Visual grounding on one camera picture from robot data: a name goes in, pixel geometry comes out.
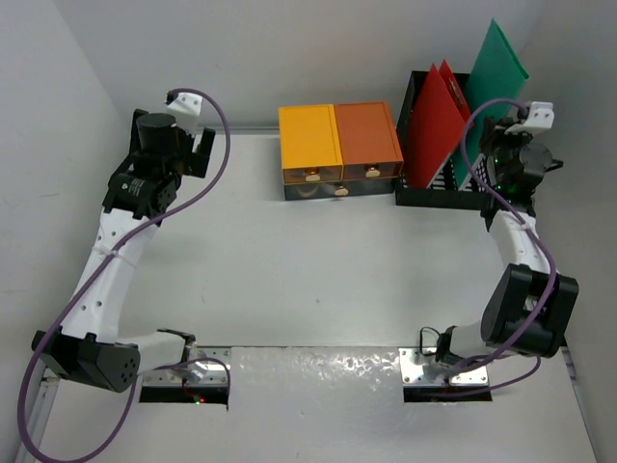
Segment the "red folder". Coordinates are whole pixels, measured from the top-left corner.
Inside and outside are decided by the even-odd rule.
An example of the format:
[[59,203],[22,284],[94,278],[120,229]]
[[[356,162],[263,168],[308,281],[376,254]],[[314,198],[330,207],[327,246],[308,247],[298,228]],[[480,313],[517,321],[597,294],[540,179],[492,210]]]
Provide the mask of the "red folder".
[[407,184],[429,188],[459,145],[469,105],[447,61],[411,78],[401,149]]

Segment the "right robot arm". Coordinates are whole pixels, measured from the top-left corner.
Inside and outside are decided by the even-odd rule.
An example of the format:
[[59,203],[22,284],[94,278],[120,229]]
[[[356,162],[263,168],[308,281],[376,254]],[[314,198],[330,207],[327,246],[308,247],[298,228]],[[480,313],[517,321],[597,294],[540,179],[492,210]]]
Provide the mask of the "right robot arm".
[[454,374],[498,352],[550,358],[565,340],[577,300],[577,280],[558,273],[539,247],[533,195],[546,173],[562,167],[527,128],[510,118],[484,121],[482,149],[489,181],[502,201],[481,211],[504,263],[481,319],[440,334],[435,364]]

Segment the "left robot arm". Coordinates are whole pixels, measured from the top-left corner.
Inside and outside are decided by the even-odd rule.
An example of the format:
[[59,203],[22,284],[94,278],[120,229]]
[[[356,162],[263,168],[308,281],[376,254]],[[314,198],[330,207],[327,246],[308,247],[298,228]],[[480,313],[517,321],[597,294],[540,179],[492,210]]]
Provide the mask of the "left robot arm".
[[141,372],[181,361],[191,336],[160,329],[122,340],[119,321],[127,291],[159,218],[185,176],[204,177],[215,133],[196,147],[197,114],[168,109],[133,113],[128,155],[108,180],[98,231],[80,280],[110,262],[53,330],[40,358],[62,379],[121,393]]

